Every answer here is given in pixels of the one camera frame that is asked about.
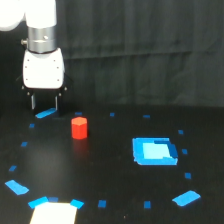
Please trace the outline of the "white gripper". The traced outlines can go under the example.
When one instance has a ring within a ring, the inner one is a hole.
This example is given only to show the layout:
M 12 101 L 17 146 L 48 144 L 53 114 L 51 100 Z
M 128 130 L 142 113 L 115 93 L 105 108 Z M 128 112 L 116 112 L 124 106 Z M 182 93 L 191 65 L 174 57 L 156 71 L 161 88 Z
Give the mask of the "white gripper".
M 24 53 L 22 88 L 28 90 L 59 90 L 64 85 L 65 66 L 62 51 L 38 54 L 28 50 Z M 35 93 L 31 95 L 31 109 L 36 108 Z M 62 94 L 55 96 L 55 109 L 62 115 Z

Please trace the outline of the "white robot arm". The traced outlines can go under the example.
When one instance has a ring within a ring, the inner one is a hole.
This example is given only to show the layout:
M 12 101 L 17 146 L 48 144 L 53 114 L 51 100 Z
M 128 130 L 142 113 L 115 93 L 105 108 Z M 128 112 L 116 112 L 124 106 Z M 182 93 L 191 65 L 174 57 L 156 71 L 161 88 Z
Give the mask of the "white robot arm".
M 28 37 L 22 78 L 35 110 L 35 90 L 56 90 L 55 110 L 60 111 L 65 66 L 62 51 L 56 42 L 56 0 L 0 0 L 0 31 L 14 30 L 26 22 Z

